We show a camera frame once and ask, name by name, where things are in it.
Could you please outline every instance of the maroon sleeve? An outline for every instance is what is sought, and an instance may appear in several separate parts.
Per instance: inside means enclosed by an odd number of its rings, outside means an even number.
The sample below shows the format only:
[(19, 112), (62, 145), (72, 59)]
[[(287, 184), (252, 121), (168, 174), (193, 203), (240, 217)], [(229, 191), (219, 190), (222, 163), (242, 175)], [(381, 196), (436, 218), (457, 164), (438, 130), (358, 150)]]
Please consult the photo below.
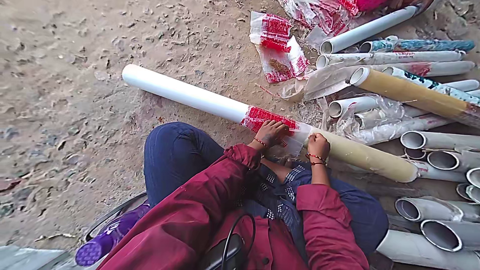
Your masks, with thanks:
[(367, 258), (355, 243), (350, 213), (337, 191), (324, 184), (297, 190), (310, 269), (368, 270)]
[(225, 150), (141, 218), (97, 269), (193, 269), (226, 205), (238, 197), (245, 173), (259, 164), (251, 147)]

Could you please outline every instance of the black wire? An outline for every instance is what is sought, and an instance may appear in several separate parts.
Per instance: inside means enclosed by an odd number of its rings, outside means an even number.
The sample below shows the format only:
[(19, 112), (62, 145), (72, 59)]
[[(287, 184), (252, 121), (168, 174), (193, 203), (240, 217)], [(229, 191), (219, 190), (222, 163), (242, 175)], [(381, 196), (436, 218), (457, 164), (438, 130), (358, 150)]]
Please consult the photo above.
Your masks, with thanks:
[(225, 261), (227, 260), (227, 251), (228, 251), (228, 245), (230, 244), (230, 237), (232, 236), (233, 234), (233, 229), (235, 229), (235, 227), (237, 226), (237, 223), (240, 221), (241, 218), (243, 218), (244, 216), (249, 216), (250, 219), (252, 220), (252, 225), (253, 225), (253, 232), (252, 232), (252, 242), (250, 243), (250, 247), (248, 248), (248, 251), (247, 253), (245, 254), (245, 258), (248, 256), (248, 254), (250, 253), (250, 250), (252, 249), (252, 246), (253, 246), (253, 241), (255, 240), (255, 218), (253, 218), (253, 216), (249, 213), (243, 213), (241, 214), (237, 220), (235, 220), (235, 222), (233, 223), (233, 226), (232, 228), (230, 229), (230, 232), (228, 233), (228, 236), (227, 236), (227, 241), (225, 242), (225, 248), (223, 249), (223, 255), (222, 255), (222, 265), (221, 265), (221, 270), (225, 270)]

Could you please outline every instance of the blue jeans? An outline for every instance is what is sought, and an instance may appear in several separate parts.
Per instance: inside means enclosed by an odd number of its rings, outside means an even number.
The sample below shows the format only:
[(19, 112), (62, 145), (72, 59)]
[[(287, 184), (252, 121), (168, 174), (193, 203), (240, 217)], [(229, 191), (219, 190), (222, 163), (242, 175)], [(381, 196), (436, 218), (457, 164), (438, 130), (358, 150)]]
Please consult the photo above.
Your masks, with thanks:
[[(223, 148), (205, 132), (186, 123), (156, 127), (145, 142), (144, 175), (148, 201), (153, 207), (223, 155)], [(299, 177), (310, 177), (308, 166)], [(330, 184), (352, 216), (355, 240), (365, 254), (373, 252), (388, 231), (388, 218), (368, 193), (341, 180)]]

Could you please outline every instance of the maroon jacket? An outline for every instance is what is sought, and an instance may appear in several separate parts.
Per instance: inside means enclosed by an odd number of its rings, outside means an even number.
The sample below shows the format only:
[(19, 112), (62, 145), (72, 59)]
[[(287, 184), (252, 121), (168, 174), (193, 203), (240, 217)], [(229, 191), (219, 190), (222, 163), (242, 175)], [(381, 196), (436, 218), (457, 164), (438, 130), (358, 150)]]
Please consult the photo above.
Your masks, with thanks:
[[(227, 237), (241, 210), (227, 213), (226, 206), (239, 197), (247, 171), (259, 164), (260, 155), (251, 147), (239, 144), (226, 149), (214, 164), (140, 219), (98, 269), (194, 269), (206, 250)], [(303, 216), (309, 265), (302, 260), (283, 221), (256, 217), (247, 269), (369, 268), (355, 243), (348, 209), (335, 190), (323, 184), (300, 186), (297, 209)], [(243, 218), (235, 233), (249, 246), (252, 221)]]

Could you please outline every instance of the sandy ground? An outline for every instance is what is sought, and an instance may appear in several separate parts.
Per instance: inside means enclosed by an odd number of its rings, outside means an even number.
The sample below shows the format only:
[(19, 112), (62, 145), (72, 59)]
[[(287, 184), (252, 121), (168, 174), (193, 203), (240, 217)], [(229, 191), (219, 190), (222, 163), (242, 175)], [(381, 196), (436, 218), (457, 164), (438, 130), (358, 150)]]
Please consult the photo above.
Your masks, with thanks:
[[(0, 245), (77, 248), (97, 217), (144, 190), (144, 140), (162, 123), (187, 122), (224, 147), (252, 139), (235, 123), (127, 86), (121, 70), (128, 63), (316, 123), (314, 106), (300, 113), (302, 105), (255, 86), (268, 83), (248, 38), (250, 11), (286, 17), (283, 9), (273, 0), (240, 2), (0, 0), (0, 179), (22, 179), (0, 193)], [(388, 32), (478, 44), (474, 2), (448, 1)], [(479, 62), (478, 48), (467, 59)], [(479, 71), (450, 81), (461, 78), (479, 78)], [(362, 187), (388, 181), (345, 177)], [(429, 184), (438, 186), (413, 185)], [(391, 202), (382, 199), (386, 208)], [(34, 242), (57, 233), (77, 237)]]

